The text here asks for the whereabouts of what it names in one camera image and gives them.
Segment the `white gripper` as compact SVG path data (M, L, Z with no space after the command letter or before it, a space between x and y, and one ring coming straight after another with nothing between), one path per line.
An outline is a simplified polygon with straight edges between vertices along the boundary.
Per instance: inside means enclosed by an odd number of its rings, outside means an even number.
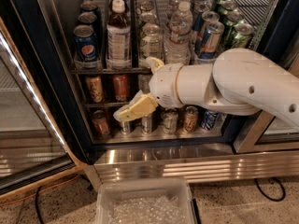
M177 77L183 64L164 65L164 62L156 57L148 57L146 63L153 73L149 81L151 93L139 91L128 105L115 111L113 117L118 122L143 118L153 113L158 104L165 108L183 107L177 92Z

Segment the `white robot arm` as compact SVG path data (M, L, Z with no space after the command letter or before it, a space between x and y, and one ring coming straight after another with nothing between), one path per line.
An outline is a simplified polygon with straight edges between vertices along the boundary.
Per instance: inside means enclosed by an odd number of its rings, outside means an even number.
M149 93L138 92L113 114L115 120L140 119L159 105L199 105L238 116L264 110L299 128L299 78L253 50L229 49L206 64L165 64L154 57L147 63L152 72Z

